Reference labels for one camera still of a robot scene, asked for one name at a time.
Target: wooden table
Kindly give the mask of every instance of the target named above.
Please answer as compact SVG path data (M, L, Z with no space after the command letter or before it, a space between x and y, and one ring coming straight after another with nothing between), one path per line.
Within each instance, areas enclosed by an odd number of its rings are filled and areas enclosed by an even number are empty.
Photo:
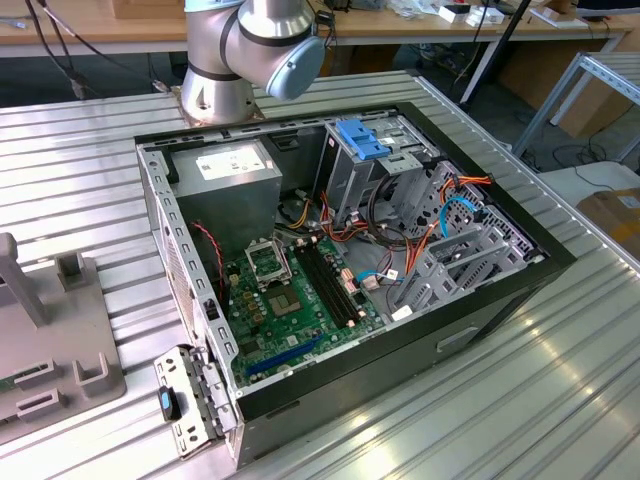
M320 0L312 0L315 8L323 8ZM104 53L175 52L187 49L187 32L184 19L175 20L118 20L113 17L109 0L49 0L49 6L86 40ZM27 13L23 0L2 0L0 16ZM29 57L45 55L31 22L29 28L20 30L0 24L0 57ZM42 21L47 40L56 43L48 21ZM488 42L480 64L476 69L462 101L477 83L487 61L494 52L507 23L488 25L481 29L478 41ZM602 51L615 48L629 27L622 20L590 24L590 28L559 30L537 18L529 23L521 22L512 41L576 40L604 38L608 41ZM391 10L366 12L351 10L336 12L336 31L340 46L414 44L414 43L462 43L471 42L476 28L451 24L437 16L407 20ZM83 55L89 51L69 38L72 54ZM61 49L53 46L55 53Z

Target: metal bracket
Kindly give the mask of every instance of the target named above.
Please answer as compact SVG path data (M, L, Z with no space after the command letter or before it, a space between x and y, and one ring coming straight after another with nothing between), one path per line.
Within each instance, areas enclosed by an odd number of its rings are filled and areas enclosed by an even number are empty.
M171 430L180 457L195 455L237 427L226 385L203 349L174 347L154 366L162 391L171 391L161 395L160 403L163 411L172 411Z

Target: aluminum table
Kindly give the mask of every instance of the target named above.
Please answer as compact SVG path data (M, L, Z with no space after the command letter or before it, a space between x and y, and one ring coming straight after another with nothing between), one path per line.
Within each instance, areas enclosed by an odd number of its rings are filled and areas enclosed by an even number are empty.
M591 76L600 79L636 105L640 105L640 53L578 53L514 145L513 152L516 155L520 156L524 153L533 136L547 120L551 109L582 70L586 73L576 83L551 119L553 125L560 123ZM638 144L640 144L640 134L618 154L616 161L622 162Z
M240 470L240 479L636 478L640 265L424 79L320 79L267 117L412 101L579 260L496 333ZM0 230L19 261L96 258L127 393L0 446L3 478L220 479L225 446L178 458L152 360L185 335L149 224L135 134L186 126L168 95L0 111Z

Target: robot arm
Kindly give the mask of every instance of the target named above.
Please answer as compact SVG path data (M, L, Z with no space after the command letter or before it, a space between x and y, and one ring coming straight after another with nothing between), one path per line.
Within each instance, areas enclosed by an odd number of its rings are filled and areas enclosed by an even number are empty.
M193 119L236 123L254 110L251 83L280 100L318 76L324 43L305 0L186 0L189 70L182 104Z

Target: sticker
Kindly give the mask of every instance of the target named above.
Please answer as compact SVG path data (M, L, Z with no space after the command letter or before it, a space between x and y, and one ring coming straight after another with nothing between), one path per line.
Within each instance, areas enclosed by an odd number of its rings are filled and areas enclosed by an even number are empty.
M411 310L411 307L409 305L405 305L400 310L396 311L396 313L392 314L391 318L397 322L398 320L402 320L404 317L408 317L412 313L413 311Z
M215 180L266 168L253 147L241 147L231 152L198 157L196 164L205 180Z
M640 208L640 200L631 196L620 196L618 199L624 203L627 208Z

